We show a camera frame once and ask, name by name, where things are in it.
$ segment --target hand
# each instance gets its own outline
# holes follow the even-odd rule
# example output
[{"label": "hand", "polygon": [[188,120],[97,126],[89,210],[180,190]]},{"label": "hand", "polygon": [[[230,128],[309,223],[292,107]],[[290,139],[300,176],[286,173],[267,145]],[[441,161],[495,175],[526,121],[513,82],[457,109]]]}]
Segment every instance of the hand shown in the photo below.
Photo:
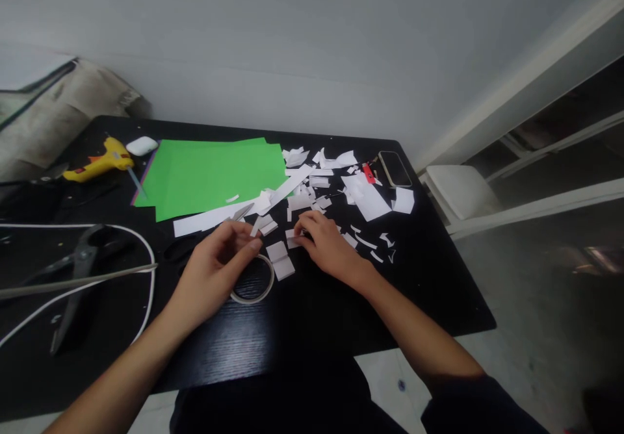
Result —
[{"label": "hand", "polygon": [[[302,237],[301,230],[305,228],[314,242]],[[318,211],[307,211],[299,215],[299,221],[294,226],[294,241],[305,247],[310,258],[323,270],[340,281],[354,288],[358,274],[371,263],[356,252],[342,237],[334,220],[330,220]]]},{"label": "hand", "polygon": [[212,317],[229,298],[237,279],[258,255],[262,241],[252,225],[226,221],[201,241],[188,260],[163,313],[180,331],[190,333]]}]

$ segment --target green construction paper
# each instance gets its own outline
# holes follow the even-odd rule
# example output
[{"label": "green construction paper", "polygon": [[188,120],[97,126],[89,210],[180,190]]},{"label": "green construction paper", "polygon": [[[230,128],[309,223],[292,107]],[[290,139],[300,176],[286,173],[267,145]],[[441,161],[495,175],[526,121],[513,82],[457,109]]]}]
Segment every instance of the green construction paper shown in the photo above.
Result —
[{"label": "green construction paper", "polygon": [[288,179],[284,167],[278,144],[226,144],[176,153],[156,221],[223,207],[236,195],[237,203],[256,198],[262,189],[277,189]]},{"label": "green construction paper", "polygon": [[215,146],[248,146],[261,144],[267,141],[261,138],[239,140],[238,142],[196,142],[193,140],[163,140],[158,147],[154,159],[149,167],[148,174],[142,183],[147,198],[138,195],[135,199],[135,207],[158,207],[163,205],[164,196],[169,183],[171,159],[174,155],[182,155],[188,150],[206,150]]}]

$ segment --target scissors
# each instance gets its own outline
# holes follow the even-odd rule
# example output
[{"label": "scissors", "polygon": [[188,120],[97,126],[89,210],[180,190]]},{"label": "scissors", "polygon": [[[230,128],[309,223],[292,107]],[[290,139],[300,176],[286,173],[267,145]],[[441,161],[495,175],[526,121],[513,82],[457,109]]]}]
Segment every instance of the scissors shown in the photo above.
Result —
[{"label": "scissors", "polygon": [[[249,205],[245,205],[243,208],[238,210],[231,217],[226,218],[224,221],[240,221],[245,217],[247,212],[252,209],[254,206],[253,203]],[[174,239],[171,244],[164,250],[162,253],[162,257],[165,261],[178,264],[179,268],[177,271],[178,276],[182,276],[182,272],[184,272],[184,267],[187,265],[189,261],[190,254],[192,254],[195,246],[199,244],[208,234],[205,231],[201,233],[182,236],[177,239]]]}]

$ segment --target beige cloth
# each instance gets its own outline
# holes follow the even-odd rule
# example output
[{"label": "beige cloth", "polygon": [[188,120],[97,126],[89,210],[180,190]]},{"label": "beige cloth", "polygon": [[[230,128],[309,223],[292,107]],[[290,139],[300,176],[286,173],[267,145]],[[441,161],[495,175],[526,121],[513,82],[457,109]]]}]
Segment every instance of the beige cloth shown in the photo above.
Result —
[{"label": "beige cloth", "polygon": [[86,60],[0,131],[0,181],[28,178],[49,168],[100,115],[127,116],[140,94],[113,72]]}]

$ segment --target yellow glue gun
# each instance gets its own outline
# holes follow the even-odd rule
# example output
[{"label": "yellow glue gun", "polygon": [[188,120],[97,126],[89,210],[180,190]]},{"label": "yellow glue gun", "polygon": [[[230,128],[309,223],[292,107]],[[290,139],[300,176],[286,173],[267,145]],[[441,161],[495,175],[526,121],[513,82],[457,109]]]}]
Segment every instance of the yellow glue gun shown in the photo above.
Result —
[{"label": "yellow glue gun", "polygon": [[133,168],[135,163],[130,157],[130,153],[127,152],[124,145],[113,137],[108,137],[104,141],[104,148],[106,153],[100,157],[89,157],[91,161],[84,168],[78,168],[74,171],[65,171],[63,177],[68,181],[75,182],[87,182],[94,177],[104,174],[111,169],[119,169],[126,171],[128,168]]}]

